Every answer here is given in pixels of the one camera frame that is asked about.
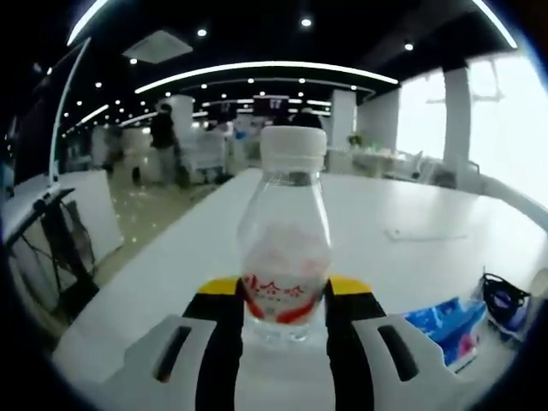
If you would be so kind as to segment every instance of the bottle label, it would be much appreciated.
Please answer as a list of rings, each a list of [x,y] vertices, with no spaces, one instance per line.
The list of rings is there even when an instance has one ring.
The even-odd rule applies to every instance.
[[[306,323],[319,304],[330,264],[329,246],[294,224],[269,224],[244,259],[242,281],[253,316]]]

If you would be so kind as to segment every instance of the white panel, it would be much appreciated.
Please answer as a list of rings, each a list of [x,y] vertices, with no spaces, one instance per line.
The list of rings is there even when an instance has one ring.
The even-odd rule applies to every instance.
[[[357,131],[367,144],[396,149],[400,89],[367,101],[358,107]]]

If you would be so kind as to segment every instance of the ceiling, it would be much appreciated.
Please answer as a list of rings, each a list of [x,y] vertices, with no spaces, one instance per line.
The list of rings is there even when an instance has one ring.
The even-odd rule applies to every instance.
[[[297,98],[299,92],[304,92],[305,99],[328,100],[334,88],[358,86],[360,103],[372,92],[382,93],[395,87],[379,80],[334,71],[253,68],[203,74],[139,95],[134,93],[136,88],[155,80],[219,64],[265,60],[329,63],[375,69],[377,73],[405,80],[428,69],[462,62],[466,56],[504,49],[505,43],[494,32],[491,23],[478,10],[468,8],[421,38],[414,39],[413,31],[409,30],[408,37],[416,45],[413,52],[406,52],[403,45],[398,45],[401,49],[394,51],[393,57],[379,67],[364,60],[364,56],[391,32],[401,31],[398,23],[406,16],[413,16],[427,1],[301,0],[261,4],[202,1],[188,8],[184,3],[169,0],[110,0],[71,45],[74,47],[92,37],[91,50],[79,66],[63,108],[68,112],[68,117],[63,118],[63,129],[73,127],[105,104],[109,109],[94,121],[127,120],[129,114],[138,116],[145,110],[153,110],[154,104],[167,92],[192,95],[198,110],[202,103],[220,99],[222,94],[227,94],[227,98],[251,98],[265,91]],[[14,110],[24,109],[27,89],[43,79],[47,68],[54,66],[69,51],[66,42],[71,28],[93,3],[94,0],[65,0],[56,2],[55,7],[37,6],[43,8],[39,10],[42,15],[36,17],[40,14],[34,14],[33,28],[28,33],[28,38],[36,41],[24,48],[16,47],[24,49],[24,53],[21,61],[14,65],[17,71],[13,73],[12,81],[3,89],[4,97],[11,98]],[[303,17],[313,24],[303,27],[300,24]],[[205,29],[207,35],[199,37],[199,29]],[[174,35],[193,51],[163,63],[130,64],[122,53],[158,30]],[[249,84],[247,78],[256,81]],[[306,78],[307,82],[299,83],[300,78]],[[96,82],[101,82],[102,87],[95,87]],[[203,83],[208,84],[206,89],[200,87]],[[117,100],[121,101],[119,105],[115,104]]]

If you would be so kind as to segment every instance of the tiled floor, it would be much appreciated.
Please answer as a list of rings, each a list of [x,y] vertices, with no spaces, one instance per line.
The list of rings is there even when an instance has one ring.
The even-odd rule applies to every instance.
[[[190,189],[176,185],[137,187],[121,165],[115,167],[109,185],[124,243],[98,265],[95,281],[99,287],[107,284],[147,244],[216,188],[214,185]]]

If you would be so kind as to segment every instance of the led light strip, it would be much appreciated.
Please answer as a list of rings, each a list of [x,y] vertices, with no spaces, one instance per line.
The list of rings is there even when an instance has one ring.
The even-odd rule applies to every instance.
[[[315,114],[316,116],[331,117],[331,112],[330,111],[313,110],[312,114]]]
[[[96,115],[98,114],[101,114],[103,111],[105,110],[108,110],[109,109],[109,105],[108,104],[105,104],[101,107],[99,107],[98,109],[96,109],[95,111],[92,111],[91,113],[89,113],[87,116],[85,116],[84,118],[82,118],[80,120],[80,122],[78,123],[78,125],[81,125],[81,124],[84,124],[85,122],[88,122],[90,121],[92,118],[94,118]]]
[[[487,4],[483,3],[483,0],[472,0],[472,2],[478,6],[478,8],[483,12],[483,14],[491,20],[491,23],[497,28],[497,30],[503,35],[506,42],[513,49],[517,49],[517,43],[515,42],[512,35],[509,33],[508,29],[504,24],[498,19],[498,17],[489,9]]]
[[[288,96],[257,96],[257,98],[275,98],[275,97],[278,97],[278,98],[287,98]],[[205,103],[202,103],[202,107],[209,107],[211,106],[212,104],[221,104],[221,103],[227,103],[227,102],[233,102],[234,100],[221,100],[221,101],[206,101]],[[238,104],[253,104],[253,99],[252,98],[238,98],[236,100],[236,103]],[[289,102],[291,104],[301,104],[302,103],[302,100],[300,98],[290,98],[289,99]],[[328,101],[320,101],[318,102],[319,105],[331,105],[330,102]]]
[[[264,96],[261,96],[260,94],[253,96],[253,98],[281,98],[281,99],[289,99],[289,96],[283,96],[283,95],[276,95],[276,94],[265,94]]]
[[[315,104],[315,105],[323,105],[325,107],[331,107],[331,101],[307,100],[307,104]]]
[[[72,29],[72,32],[70,32],[70,35],[68,36],[67,45],[71,45],[74,40],[76,39],[76,36],[80,34],[80,32],[84,29],[86,24],[101,10],[101,8],[108,2],[109,0],[97,0],[92,7],[90,7],[86,13],[78,20],[74,28]]]
[[[140,122],[141,120],[146,120],[147,118],[155,117],[157,115],[158,113],[156,111],[153,111],[152,113],[148,113],[148,114],[143,114],[141,116],[137,116],[130,120],[126,120],[125,122],[121,122],[120,127],[128,126],[129,124],[133,124],[134,122]]]
[[[310,63],[310,62],[285,62],[285,61],[271,61],[271,62],[247,62],[247,63],[233,63],[233,64],[221,64],[220,66],[198,68],[197,70],[188,71],[186,73],[175,74],[165,79],[154,81],[146,86],[139,87],[135,90],[135,94],[141,94],[155,87],[162,86],[172,81],[188,79],[202,74],[216,73],[218,71],[236,70],[236,69],[259,69],[264,67],[285,67],[285,68],[298,68],[298,69],[320,69],[338,71],[345,74],[360,75],[370,79],[385,81],[390,84],[398,84],[398,80],[391,79],[385,75],[372,73],[370,71],[358,70],[357,68],[336,66],[333,64],[324,63]]]

